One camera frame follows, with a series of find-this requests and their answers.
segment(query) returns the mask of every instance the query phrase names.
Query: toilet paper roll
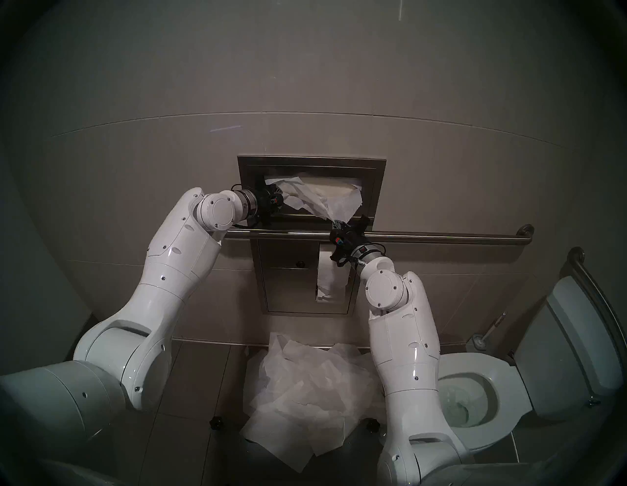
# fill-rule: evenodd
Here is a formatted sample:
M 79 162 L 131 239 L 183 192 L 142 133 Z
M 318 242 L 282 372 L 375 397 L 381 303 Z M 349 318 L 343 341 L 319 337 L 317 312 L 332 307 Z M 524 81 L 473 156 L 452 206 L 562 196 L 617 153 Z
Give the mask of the toilet paper roll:
M 335 251 L 335 245 L 330 243 L 320 244 L 318 256 L 318 293 L 316 301 L 323 304 L 336 304 L 343 302 L 346 294 L 346 284 L 349 281 L 350 265 L 338 267 L 331 255 Z

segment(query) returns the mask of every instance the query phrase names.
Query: toilet seat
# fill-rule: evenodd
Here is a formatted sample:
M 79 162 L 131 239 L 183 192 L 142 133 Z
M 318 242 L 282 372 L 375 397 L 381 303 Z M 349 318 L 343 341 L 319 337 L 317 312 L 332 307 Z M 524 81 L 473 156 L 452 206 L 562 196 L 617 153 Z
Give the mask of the toilet seat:
M 471 427 L 451 427 L 470 451 L 484 449 L 509 434 L 520 417 L 532 410 L 527 390 L 515 366 L 477 352 L 443 354 L 440 357 L 438 379 L 452 375 L 476 374 L 494 390 L 498 407 L 494 417 Z

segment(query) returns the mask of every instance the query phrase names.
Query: toilet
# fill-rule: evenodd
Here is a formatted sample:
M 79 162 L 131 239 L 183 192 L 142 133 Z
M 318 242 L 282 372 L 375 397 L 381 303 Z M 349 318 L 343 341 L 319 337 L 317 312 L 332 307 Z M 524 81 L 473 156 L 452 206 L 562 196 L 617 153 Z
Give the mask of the toilet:
M 470 453 L 501 440 L 532 410 L 566 420 L 623 385 L 610 335 L 572 277 L 560 280 L 546 298 L 514 361 L 510 366 L 475 352 L 440 357 L 442 412 Z

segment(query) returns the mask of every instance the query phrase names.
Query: pile of tissue paper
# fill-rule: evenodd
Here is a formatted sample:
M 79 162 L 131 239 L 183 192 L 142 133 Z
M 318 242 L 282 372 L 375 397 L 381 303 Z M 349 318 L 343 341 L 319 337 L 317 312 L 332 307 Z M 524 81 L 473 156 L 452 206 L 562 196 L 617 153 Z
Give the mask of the pile of tissue paper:
M 340 447 L 360 419 L 385 423 L 385 399 L 370 353 L 328 351 L 270 335 L 246 368 L 241 434 L 301 472 L 313 454 Z

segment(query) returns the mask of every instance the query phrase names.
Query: circular joint cover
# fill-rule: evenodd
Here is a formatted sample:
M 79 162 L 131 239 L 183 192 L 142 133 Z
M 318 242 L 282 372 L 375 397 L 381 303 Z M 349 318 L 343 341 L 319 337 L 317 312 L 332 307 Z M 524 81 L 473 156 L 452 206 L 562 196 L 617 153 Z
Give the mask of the circular joint cover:
M 366 283 L 366 297 L 377 309 L 391 309 L 401 301 L 404 292 L 401 277 L 389 270 L 379 270 Z
M 201 216 L 210 230 L 226 231 L 234 223 L 233 203 L 225 194 L 212 194 L 203 201 Z

